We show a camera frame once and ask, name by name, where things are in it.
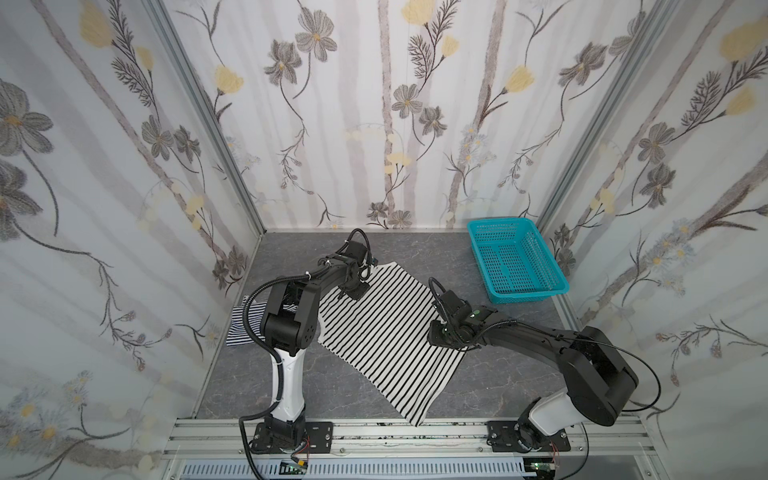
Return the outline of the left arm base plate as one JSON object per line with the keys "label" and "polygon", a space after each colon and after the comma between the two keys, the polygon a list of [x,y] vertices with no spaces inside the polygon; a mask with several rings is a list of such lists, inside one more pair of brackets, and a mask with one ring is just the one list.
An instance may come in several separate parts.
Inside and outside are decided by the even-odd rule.
{"label": "left arm base plate", "polygon": [[253,454],[329,454],[333,433],[332,422],[262,422],[249,441],[249,450]]}

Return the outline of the blue white striped tank top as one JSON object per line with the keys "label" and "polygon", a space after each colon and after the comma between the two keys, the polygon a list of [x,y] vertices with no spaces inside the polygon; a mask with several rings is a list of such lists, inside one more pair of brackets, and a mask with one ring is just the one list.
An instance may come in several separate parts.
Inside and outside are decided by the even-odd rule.
{"label": "blue white striped tank top", "polygon": [[[240,305],[236,305],[232,310],[230,326],[225,340],[225,344],[228,347],[247,345],[253,342],[253,339],[248,335],[243,322],[245,303],[246,300],[243,300]],[[261,340],[264,339],[264,336],[261,334],[260,326],[265,309],[265,302],[254,301],[249,307],[247,315],[251,330]]]}

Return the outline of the teal plastic basket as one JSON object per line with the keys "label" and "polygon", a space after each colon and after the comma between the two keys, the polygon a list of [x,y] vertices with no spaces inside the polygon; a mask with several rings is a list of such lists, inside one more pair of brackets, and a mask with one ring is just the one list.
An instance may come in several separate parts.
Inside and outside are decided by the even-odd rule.
{"label": "teal plastic basket", "polygon": [[532,220],[476,219],[468,222],[467,231],[492,303],[535,302],[569,292],[565,275]]}

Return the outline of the black white striped tank top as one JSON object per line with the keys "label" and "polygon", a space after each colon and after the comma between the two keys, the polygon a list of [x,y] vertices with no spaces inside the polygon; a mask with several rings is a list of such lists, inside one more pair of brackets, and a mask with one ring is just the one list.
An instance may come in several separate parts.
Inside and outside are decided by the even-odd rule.
{"label": "black white striped tank top", "polygon": [[373,269],[359,300],[333,289],[319,307],[318,341],[365,376],[412,426],[423,423],[465,354],[433,346],[432,295],[396,263]]}

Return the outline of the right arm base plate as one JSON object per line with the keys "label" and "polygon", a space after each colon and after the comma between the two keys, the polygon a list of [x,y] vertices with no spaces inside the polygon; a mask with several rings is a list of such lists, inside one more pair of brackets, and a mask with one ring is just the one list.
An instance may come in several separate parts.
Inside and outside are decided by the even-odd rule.
{"label": "right arm base plate", "polygon": [[546,436],[527,422],[488,421],[486,443],[495,453],[515,452],[555,453],[570,452],[571,445],[564,430]]}

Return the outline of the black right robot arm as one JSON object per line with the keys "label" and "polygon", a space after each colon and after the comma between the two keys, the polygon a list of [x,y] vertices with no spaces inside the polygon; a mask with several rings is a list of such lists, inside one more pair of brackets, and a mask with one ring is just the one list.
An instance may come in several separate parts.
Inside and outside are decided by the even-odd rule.
{"label": "black right robot arm", "polygon": [[564,388],[531,401],[516,420],[501,432],[490,430],[487,443],[516,453],[554,450],[567,436],[566,429],[591,422],[613,426],[640,386],[632,358],[652,376],[656,394],[662,383],[648,361],[613,344],[595,327],[580,330],[535,326],[487,306],[474,307],[437,279],[428,279],[428,291],[438,318],[430,322],[430,345],[465,354],[485,348],[505,349],[539,361],[562,376]]}

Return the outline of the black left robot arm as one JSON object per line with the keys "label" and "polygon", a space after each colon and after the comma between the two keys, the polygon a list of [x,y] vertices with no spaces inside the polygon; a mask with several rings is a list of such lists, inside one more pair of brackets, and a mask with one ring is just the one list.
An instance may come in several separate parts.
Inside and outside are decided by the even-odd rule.
{"label": "black left robot arm", "polygon": [[364,230],[353,229],[335,252],[320,258],[314,270],[270,280],[250,293],[242,307],[247,336],[269,356],[271,404],[238,418],[244,455],[254,478],[262,477],[254,453],[258,440],[291,453],[310,447],[303,396],[306,350],[319,331],[321,300],[332,290],[357,301],[370,289],[377,265]]}

